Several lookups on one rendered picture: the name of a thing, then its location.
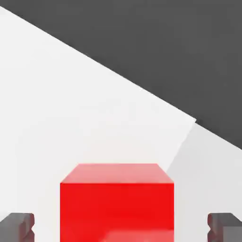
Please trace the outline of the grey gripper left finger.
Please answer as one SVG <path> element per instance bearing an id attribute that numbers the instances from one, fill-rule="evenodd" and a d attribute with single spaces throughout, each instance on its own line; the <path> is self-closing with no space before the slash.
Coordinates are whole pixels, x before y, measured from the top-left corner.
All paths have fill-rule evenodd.
<path id="1" fill-rule="evenodd" d="M 33 213 L 10 213 L 0 221 L 0 242 L 35 242 Z"/>

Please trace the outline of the small red cube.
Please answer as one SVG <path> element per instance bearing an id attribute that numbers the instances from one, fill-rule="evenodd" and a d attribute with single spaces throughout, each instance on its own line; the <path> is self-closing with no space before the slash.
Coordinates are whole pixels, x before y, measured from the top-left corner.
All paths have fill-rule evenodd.
<path id="1" fill-rule="evenodd" d="M 60 183 L 60 242 L 174 242 L 174 182 L 157 164 L 79 164 Z"/>

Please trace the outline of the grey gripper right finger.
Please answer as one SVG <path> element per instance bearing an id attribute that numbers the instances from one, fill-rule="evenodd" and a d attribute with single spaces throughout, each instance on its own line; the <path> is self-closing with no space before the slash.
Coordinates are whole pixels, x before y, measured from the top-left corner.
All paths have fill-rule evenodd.
<path id="1" fill-rule="evenodd" d="M 209 213 L 207 242 L 242 242 L 242 221 L 232 213 Z"/>

